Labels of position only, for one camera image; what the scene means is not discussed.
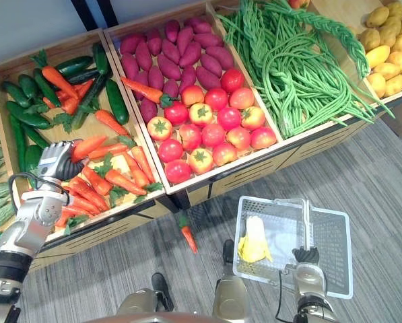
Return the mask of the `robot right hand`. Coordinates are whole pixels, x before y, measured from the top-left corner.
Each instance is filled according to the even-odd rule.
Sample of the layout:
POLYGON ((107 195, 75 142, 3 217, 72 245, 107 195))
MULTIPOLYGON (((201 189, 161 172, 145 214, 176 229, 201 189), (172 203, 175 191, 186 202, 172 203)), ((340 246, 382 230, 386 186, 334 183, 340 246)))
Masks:
POLYGON ((298 264, 319 264, 320 254, 317 247, 311 246, 308 250, 306 250, 301 246, 299 248, 294 248, 292 250, 292 254, 294 255, 294 258, 298 264))

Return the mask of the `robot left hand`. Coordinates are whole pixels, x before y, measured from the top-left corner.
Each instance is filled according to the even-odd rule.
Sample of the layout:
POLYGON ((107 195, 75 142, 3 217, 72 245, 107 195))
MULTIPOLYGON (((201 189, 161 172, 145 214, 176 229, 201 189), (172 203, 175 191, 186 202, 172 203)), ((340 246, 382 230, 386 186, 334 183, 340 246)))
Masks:
POLYGON ((37 176, 45 179, 54 178, 64 182, 78 175, 88 163, 87 158, 77 162, 72 161, 75 147, 80 142, 80 139, 59 141, 45 147, 38 162, 37 176))

